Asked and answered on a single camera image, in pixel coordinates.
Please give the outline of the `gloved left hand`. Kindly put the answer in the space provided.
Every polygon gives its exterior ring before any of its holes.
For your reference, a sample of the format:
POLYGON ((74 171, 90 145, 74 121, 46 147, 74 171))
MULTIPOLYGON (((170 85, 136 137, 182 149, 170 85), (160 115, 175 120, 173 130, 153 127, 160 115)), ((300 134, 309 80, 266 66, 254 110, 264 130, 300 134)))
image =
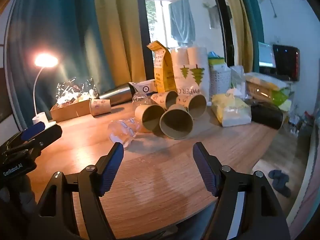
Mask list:
POLYGON ((1 189, 1 233, 27 229, 36 208, 35 193, 27 175, 1 189))

